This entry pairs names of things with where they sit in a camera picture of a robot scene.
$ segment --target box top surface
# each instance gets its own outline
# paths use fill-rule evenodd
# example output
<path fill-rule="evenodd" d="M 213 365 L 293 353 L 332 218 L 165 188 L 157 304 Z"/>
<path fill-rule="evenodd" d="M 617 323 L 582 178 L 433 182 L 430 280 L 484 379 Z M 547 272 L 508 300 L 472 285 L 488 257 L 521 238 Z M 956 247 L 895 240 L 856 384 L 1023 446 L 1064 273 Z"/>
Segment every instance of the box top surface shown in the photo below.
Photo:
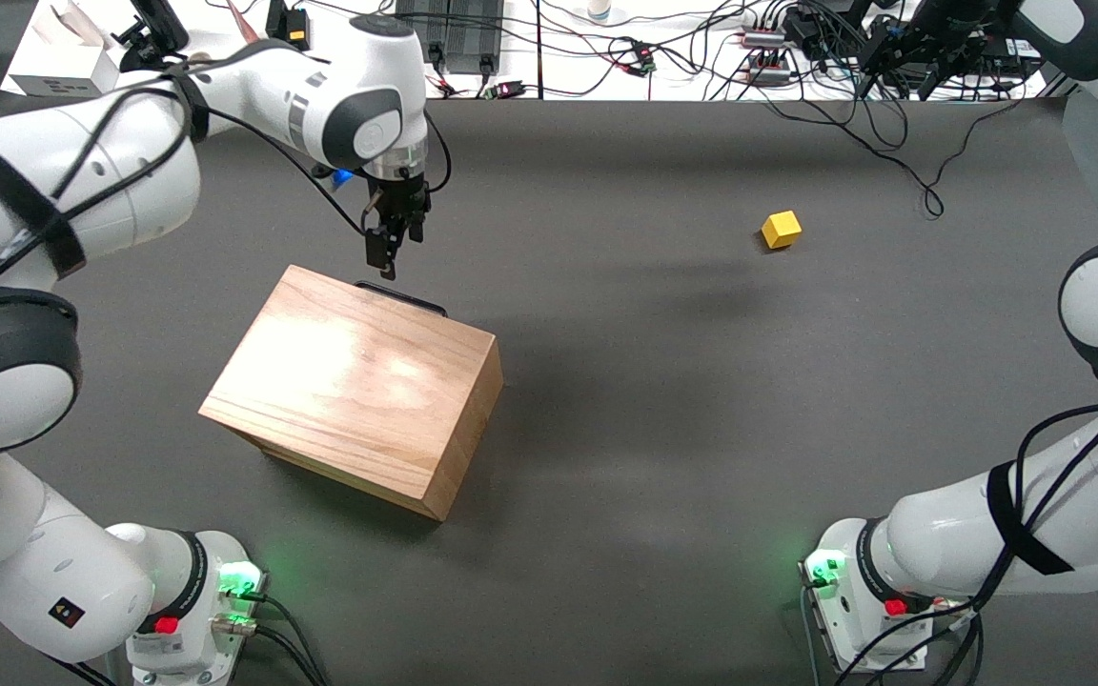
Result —
<path fill-rule="evenodd" d="M 494 336 L 291 266 L 200 414 L 415 498 Z"/>

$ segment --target red cap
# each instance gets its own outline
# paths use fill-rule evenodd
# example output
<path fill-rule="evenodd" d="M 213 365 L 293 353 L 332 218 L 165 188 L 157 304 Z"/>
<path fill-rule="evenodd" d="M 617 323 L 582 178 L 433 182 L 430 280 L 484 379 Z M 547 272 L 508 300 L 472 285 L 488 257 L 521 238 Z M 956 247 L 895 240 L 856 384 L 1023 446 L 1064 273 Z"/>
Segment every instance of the red cap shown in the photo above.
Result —
<path fill-rule="evenodd" d="M 176 633 L 177 626 L 180 625 L 180 620 L 177 617 L 159 617 L 155 621 L 155 632 L 156 633 Z"/>
<path fill-rule="evenodd" d="M 903 614 L 909 611 L 909 607 L 907 607 L 904 600 L 893 598 L 884 601 L 884 611 L 888 612 L 888 617 L 900 617 Z"/>

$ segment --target gray tabletop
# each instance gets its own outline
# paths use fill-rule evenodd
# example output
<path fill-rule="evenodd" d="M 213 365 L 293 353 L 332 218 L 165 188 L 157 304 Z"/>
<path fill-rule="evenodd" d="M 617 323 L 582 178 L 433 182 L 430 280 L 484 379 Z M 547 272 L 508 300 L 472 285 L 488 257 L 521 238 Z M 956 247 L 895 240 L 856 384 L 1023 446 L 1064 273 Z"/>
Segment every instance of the gray tabletop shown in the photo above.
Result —
<path fill-rule="evenodd" d="M 186 227 L 61 285 L 83 395 L 18 452 L 103 525 L 238 536 L 338 685 L 806 685 L 794 564 L 825 527 L 1098 401 L 1056 317 L 1098 243 L 1060 104 L 982 125 L 934 222 L 903 170 L 758 104 L 433 112 L 455 178 L 397 285 L 496 334 L 507 380 L 446 524 L 197 416 L 289 263 L 374 278 L 244 134 L 202 145 Z M 932 176 L 985 112 L 911 105 L 904 156 Z M 769 254 L 784 209 L 805 233 Z M 986 630 L 985 686 L 1098 685 L 1098 594 L 995 599 Z M 69 681 L 0 629 L 0 683 L 30 677 Z M 299 681 L 266 644 L 236 678 Z"/>

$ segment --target yellow block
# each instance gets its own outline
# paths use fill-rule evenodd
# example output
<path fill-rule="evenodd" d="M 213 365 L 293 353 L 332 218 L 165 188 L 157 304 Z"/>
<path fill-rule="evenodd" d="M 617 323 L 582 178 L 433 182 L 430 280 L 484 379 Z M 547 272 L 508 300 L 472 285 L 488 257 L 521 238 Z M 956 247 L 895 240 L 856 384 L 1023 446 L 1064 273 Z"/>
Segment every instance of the yellow block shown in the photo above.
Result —
<path fill-rule="evenodd" d="M 785 248 L 803 234 L 803 227 L 798 225 L 798 217 L 794 216 L 791 210 L 784 213 L 771 214 L 762 226 L 762 235 L 765 235 L 765 243 L 772 250 Z"/>

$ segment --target wooden box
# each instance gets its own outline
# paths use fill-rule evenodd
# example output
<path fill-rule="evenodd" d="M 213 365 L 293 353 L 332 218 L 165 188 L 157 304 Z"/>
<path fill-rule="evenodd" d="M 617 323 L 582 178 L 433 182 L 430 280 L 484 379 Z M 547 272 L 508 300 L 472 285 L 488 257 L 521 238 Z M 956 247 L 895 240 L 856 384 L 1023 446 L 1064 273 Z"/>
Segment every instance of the wooden box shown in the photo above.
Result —
<path fill-rule="evenodd" d="M 199 412 L 444 521 L 500 391 L 493 335 L 292 266 Z"/>

